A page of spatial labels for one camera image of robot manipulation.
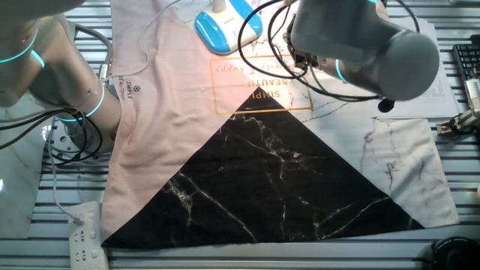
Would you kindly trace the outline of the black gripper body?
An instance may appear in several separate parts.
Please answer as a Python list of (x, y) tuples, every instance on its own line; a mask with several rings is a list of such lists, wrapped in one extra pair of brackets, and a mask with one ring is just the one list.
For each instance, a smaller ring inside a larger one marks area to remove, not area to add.
[(285, 33), (283, 34), (283, 40), (286, 42), (286, 47), (291, 55), (296, 68), (300, 68), (302, 70), (306, 70), (307, 68), (318, 68), (319, 62), (317, 61), (317, 57), (311, 55), (310, 53), (304, 52), (300, 49), (297, 49), (293, 46), (292, 42), (292, 33), (293, 33), (293, 24), (296, 20), (296, 15), (292, 15), (292, 19), (289, 25), (286, 28)]

